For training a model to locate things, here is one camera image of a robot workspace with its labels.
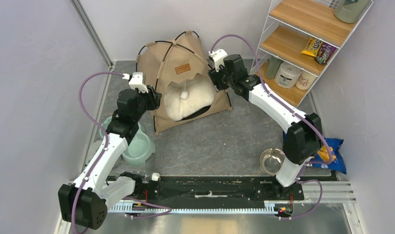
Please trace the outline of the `white fluffy pillow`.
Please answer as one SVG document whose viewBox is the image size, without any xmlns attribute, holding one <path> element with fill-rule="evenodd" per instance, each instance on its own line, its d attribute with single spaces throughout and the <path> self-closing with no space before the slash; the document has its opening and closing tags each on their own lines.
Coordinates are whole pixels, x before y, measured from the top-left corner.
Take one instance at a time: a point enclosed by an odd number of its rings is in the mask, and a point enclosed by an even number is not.
<svg viewBox="0 0 395 234">
<path fill-rule="evenodd" d="M 189 92 L 187 100 L 181 100 L 182 91 Z M 163 95 L 167 116 L 173 121 L 180 121 L 191 116 L 214 102 L 214 85 L 202 76 L 184 80 L 181 83 L 170 82 Z"/>
</svg>

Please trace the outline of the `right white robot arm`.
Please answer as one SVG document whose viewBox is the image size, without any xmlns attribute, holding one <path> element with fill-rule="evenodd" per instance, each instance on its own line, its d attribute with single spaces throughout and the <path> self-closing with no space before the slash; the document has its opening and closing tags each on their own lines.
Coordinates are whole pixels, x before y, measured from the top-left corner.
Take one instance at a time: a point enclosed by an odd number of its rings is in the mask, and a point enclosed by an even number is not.
<svg viewBox="0 0 395 234">
<path fill-rule="evenodd" d="M 249 75 L 240 55 L 218 50 L 210 53 L 209 59 L 214 67 L 208 75 L 218 90 L 231 88 L 272 117 L 285 132 L 282 151 L 286 158 L 275 176 L 278 182 L 272 185 L 273 196 L 285 199 L 304 164 L 322 147 L 317 135 L 322 132 L 320 117 L 298 110 L 271 91 L 258 75 Z"/>
</svg>

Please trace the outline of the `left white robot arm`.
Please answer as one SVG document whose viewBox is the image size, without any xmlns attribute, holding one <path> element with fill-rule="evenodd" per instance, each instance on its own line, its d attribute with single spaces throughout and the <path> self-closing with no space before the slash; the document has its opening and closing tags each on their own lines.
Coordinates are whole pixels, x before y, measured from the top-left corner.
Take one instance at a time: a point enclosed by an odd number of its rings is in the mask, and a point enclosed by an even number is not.
<svg viewBox="0 0 395 234">
<path fill-rule="evenodd" d="M 105 221 L 108 210 L 120 200 L 142 196 L 143 185 L 125 175 L 109 186 L 104 184 L 138 132 L 140 118 L 146 111 L 158 109 L 161 97 L 150 85 L 119 93 L 117 109 L 107 128 L 101 128 L 104 138 L 92 161 L 72 184 L 63 184 L 58 191 L 62 219 L 71 222 L 74 229 L 81 226 L 96 230 Z"/>
</svg>

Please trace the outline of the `clear plastic bottle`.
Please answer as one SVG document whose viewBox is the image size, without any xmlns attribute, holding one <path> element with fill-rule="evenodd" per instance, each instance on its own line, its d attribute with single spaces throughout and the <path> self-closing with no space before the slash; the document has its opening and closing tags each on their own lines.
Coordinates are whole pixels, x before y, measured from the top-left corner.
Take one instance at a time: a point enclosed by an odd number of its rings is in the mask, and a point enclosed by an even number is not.
<svg viewBox="0 0 395 234">
<path fill-rule="evenodd" d="M 140 171 L 129 171 L 125 172 L 125 176 L 128 176 L 134 180 L 141 180 L 141 181 L 159 181 L 160 174 L 159 173 L 146 173 Z"/>
</svg>

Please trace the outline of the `long black tent pole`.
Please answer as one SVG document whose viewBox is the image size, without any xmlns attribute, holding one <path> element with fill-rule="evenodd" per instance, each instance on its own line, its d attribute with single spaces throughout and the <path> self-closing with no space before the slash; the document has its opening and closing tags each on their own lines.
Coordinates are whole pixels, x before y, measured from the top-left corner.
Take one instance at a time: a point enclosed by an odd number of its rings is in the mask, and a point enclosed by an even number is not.
<svg viewBox="0 0 395 234">
<path fill-rule="evenodd" d="M 209 66 L 200 38 L 192 33 L 185 33 L 172 42 L 173 48 L 170 51 L 166 69 L 170 82 L 181 83 L 184 80 L 194 79 L 196 76 L 202 76 L 211 81 L 207 75 Z M 231 109 L 224 91 L 215 91 L 212 104 L 219 105 L 222 109 Z"/>
</svg>

